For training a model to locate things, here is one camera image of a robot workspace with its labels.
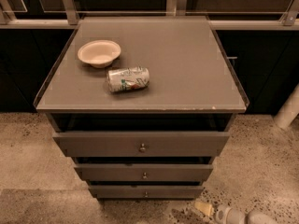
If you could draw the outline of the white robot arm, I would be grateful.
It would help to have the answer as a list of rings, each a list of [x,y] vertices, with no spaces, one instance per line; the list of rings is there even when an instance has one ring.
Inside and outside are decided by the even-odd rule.
[[[270,216],[258,211],[247,214],[228,205],[213,205],[196,201],[194,207],[208,217],[212,217],[217,224],[278,224]]]

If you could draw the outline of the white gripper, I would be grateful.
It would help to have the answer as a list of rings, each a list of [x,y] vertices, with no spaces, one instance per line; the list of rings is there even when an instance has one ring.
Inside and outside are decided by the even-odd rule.
[[[194,207],[208,217],[213,215],[213,205],[210,203],[195,202]],[[216,208],[214,218],[218,224],[247,224],[244,213],[223,204]]]

